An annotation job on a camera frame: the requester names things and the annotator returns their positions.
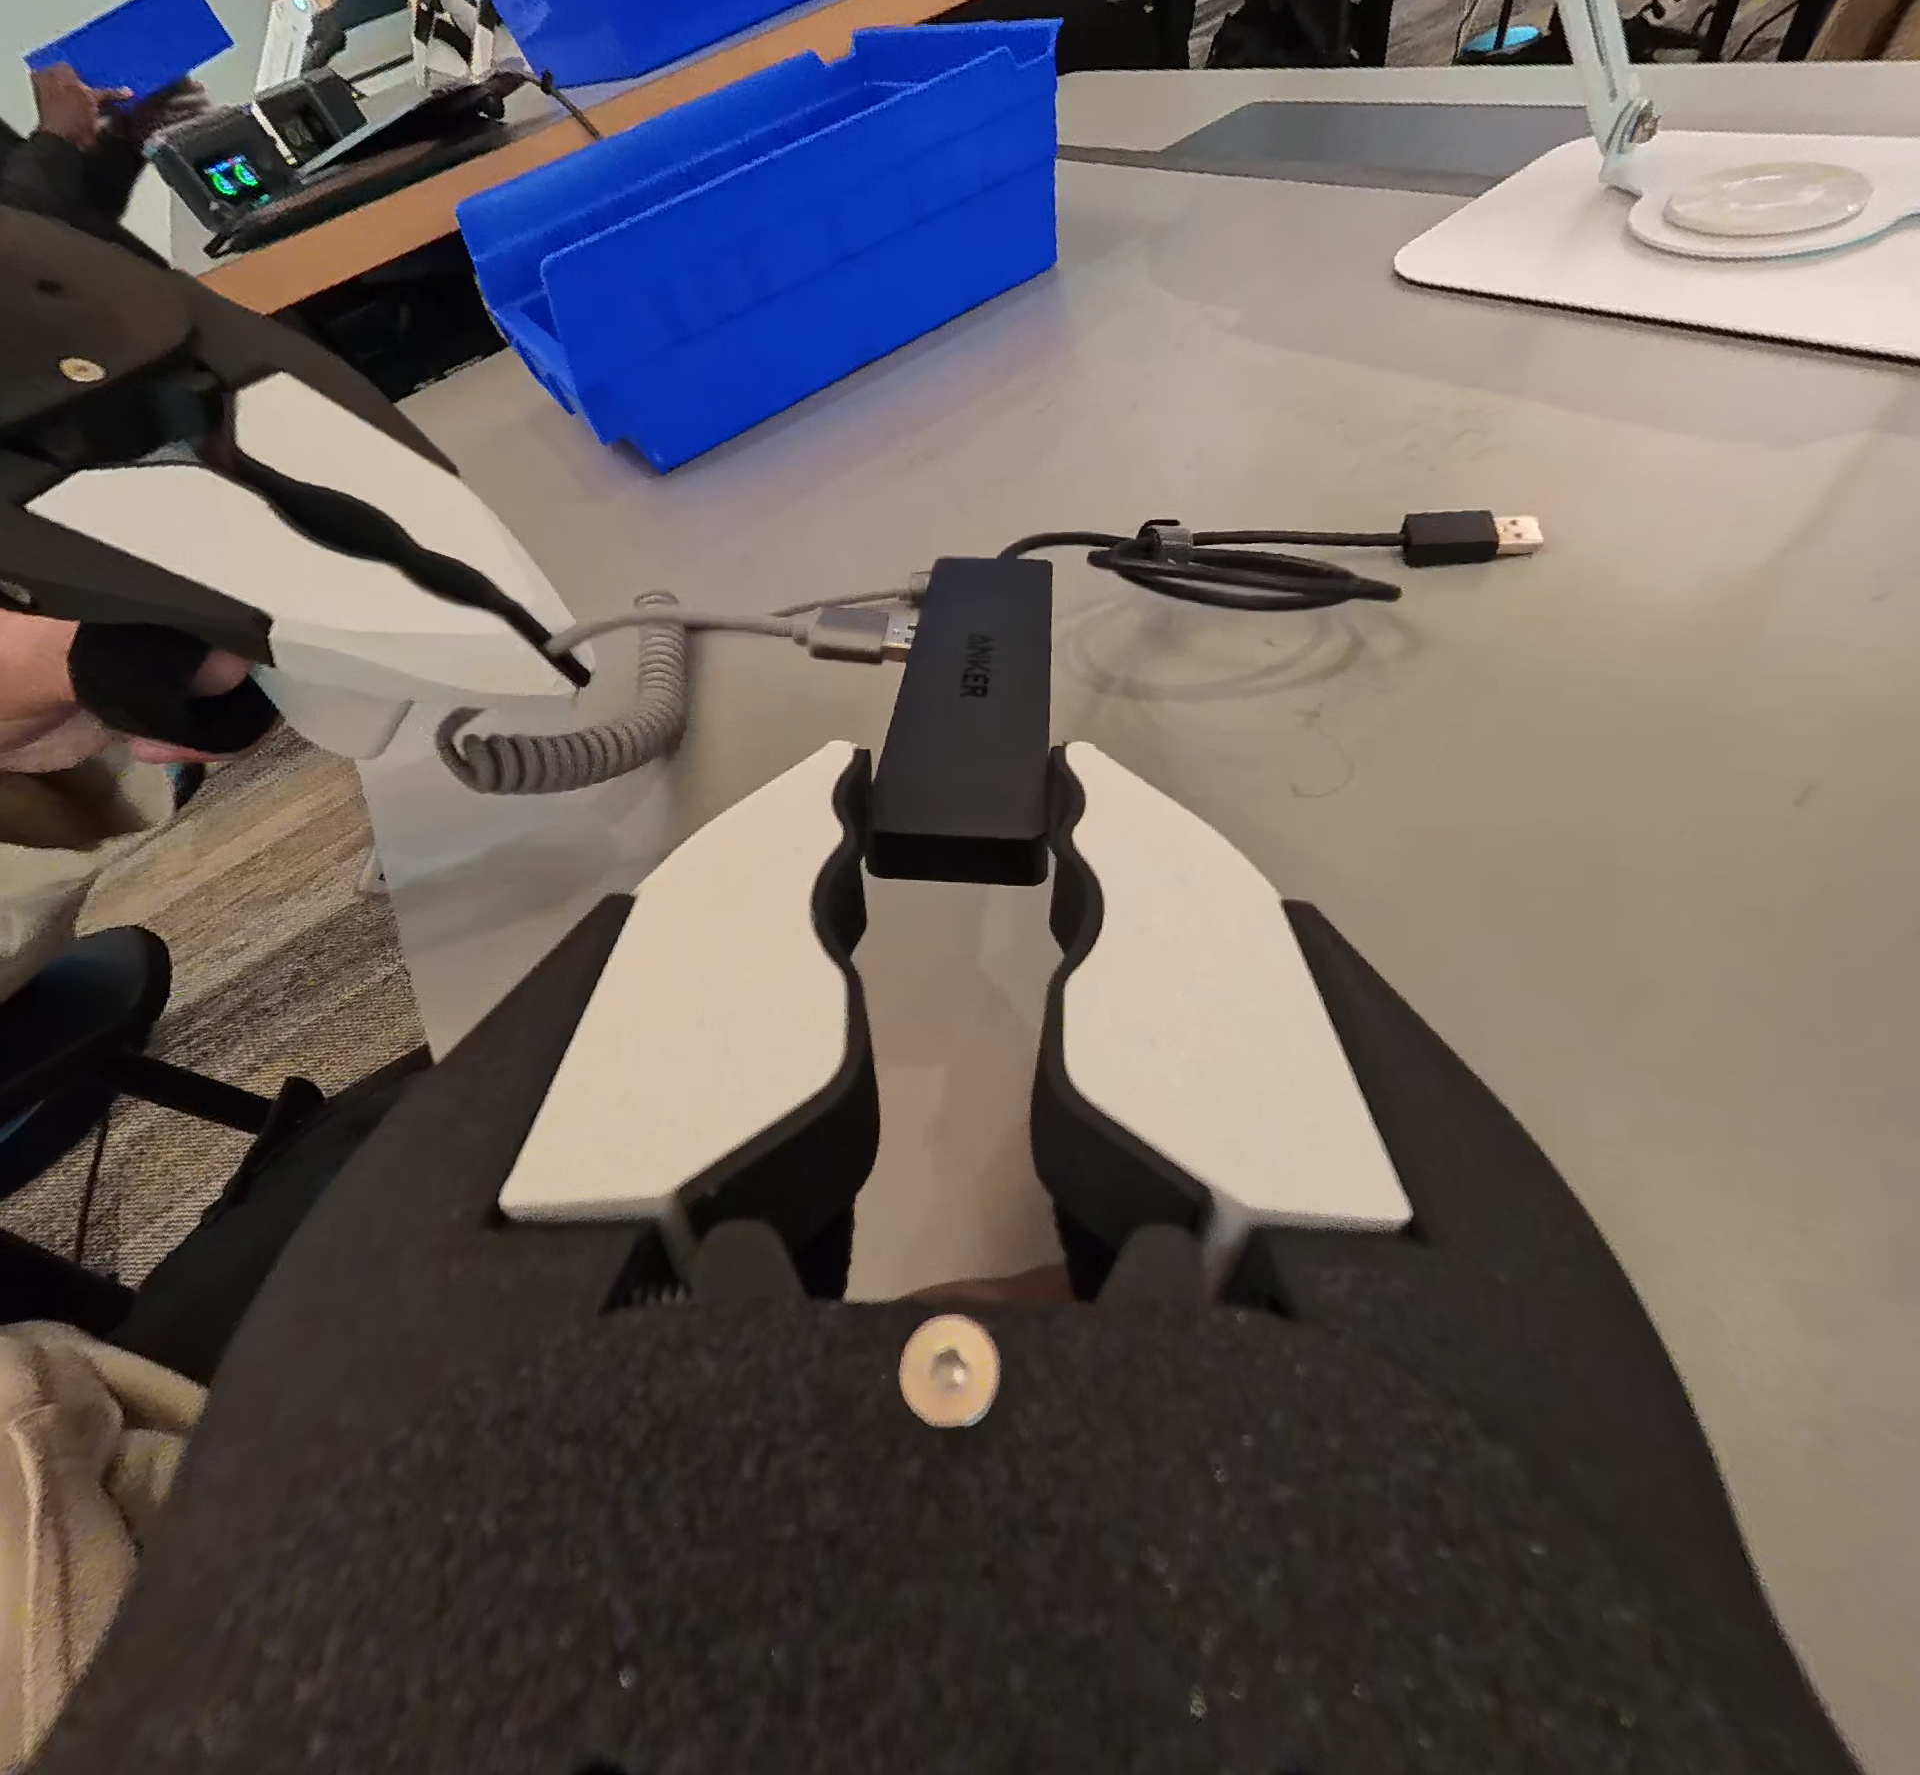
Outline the black usb hub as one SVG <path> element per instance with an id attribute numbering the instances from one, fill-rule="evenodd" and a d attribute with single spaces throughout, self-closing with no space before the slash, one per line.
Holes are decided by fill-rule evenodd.
<path id="1" fill-rule="evenodd" d="M 1128 535 L 1045 532 L 992 559 L 942 559 L 906 597 L 909 643 L 871 770 L 866 867 L 913 881 L 1045 881 L 1051 770 L 1051 554 L 1165 602 L 1230 614 L 1318 614 L 1395 604 L 1398 584 L 1324 550 L 1409 568 L 1538 554 L 1544 528 L 1486 510 L 1415 512 L 1393 532 L 1194 532 L 1152 520 Z"/>

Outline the person's left hand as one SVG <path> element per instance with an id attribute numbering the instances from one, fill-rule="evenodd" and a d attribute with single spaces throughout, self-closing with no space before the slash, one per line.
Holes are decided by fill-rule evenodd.
<path id="1" fill-rule="evenodd" d="M 2 770 L 50 776 L 124 751 L 141 762 L 177 762 L 191 754 L 118 735 L 79 705 L 69 672 L 77 626 L 2 614 Z"/>

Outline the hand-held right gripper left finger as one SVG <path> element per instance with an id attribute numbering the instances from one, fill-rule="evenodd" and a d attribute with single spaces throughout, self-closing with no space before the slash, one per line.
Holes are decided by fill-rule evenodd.
<path id="1" fill-rule="evenodd" d="M 877 1155 L 852 954 L 869 752 L 831 741 L 637 885 L 496 1198 L 520 1226 L 824 1230 Z"/>

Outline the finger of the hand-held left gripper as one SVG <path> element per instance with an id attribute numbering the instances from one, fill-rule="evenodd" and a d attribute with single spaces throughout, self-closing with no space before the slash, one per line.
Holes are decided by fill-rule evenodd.
<path id="1" fill-rule="evenodd" d="M 273 661 L 323 682 L 589 682 L 572 618 L 440 458 L 273 373 L 231 401 L 226 479 L 269 512 Z"/>
<path id="2" fill-rule="evenodd" d="M 84 470 L 37 496 L 22 515 L 27 609 L 198 637 L 246 653 L 271 684 L 293 689 L 392 703 L 520 705 L 566 702 L 590 682 L 323 682 L 277 664 L 261 611 L 269 512 L 210 466 Z"/>

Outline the black device green display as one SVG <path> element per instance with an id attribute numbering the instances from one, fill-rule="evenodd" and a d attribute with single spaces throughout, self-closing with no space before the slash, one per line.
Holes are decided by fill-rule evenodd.
<path id="1" fill-rule="evenodd" d="M 364 119 L 351 85 L 318 68 L 174 123 L 141 155 L 203 228 L 224 230 L 291 195 Z"/>

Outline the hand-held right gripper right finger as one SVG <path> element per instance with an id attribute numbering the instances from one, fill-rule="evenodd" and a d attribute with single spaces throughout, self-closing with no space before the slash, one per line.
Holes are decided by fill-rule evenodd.
<path id="1" fill-rule="evenodd" d="M 1090 742 L 1051 757 L 1036 1175 L 1094 1235 L 1401 1234 L 1412 1208 L 1277 889 Z"/>

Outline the person's tan trousers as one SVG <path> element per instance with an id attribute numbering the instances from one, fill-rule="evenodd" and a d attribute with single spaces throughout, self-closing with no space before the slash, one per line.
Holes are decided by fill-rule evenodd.
<path id="1" fill-rule="evenodd" d="M 137 1577 L 203 1382 L 50 1322 L 2 1330 L 2 1769 L 45 1747 Z"/>

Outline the white document stand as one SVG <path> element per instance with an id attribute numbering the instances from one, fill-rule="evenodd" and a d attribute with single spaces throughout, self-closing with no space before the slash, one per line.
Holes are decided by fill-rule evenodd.
<path id="1" fill-rule="evenodd" d="M 1675 130 L 1618 0 L 1553 0 L 1590 142 L 1465 203 L 1397 255 L 1437 290 L 1918 358 L 1913 134 Z"/>

